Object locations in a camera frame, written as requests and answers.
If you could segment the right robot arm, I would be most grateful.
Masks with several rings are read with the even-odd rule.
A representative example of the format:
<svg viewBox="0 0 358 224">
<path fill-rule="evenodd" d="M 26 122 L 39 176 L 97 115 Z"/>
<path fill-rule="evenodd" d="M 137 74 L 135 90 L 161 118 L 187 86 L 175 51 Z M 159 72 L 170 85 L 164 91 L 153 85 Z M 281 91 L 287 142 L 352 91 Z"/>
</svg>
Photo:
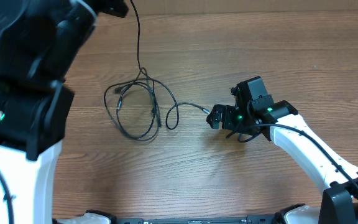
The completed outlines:
<svg viewBox="0 0 358 224">
<path fill-rule="evenodd" d="M 249 215 L 246 223 L 358 223 L 358 167 L 331 149 L 289 102 L 275 102 L 261 77 L 231 88 L 234 105 L 214 105 L 206 118 L 213 129 L 251 141 L 264 135 L 282 148 L 318 188 L 319 207 L 298 203 L 272 215 Z"/>
</svg>

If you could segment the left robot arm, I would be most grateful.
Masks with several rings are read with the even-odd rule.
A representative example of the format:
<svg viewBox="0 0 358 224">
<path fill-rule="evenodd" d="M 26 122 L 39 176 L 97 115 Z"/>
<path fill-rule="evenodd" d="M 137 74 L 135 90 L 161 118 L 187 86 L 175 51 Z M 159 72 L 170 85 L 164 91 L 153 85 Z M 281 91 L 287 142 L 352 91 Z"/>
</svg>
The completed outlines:
<svg viewBox="0 0 358 224">
<path fill-rule="evenodd" d="M 54 223 L 53 181 L 74 92 L 65 75 L 122 0 L 0 0 L 0 223 Z"/>
</svg>

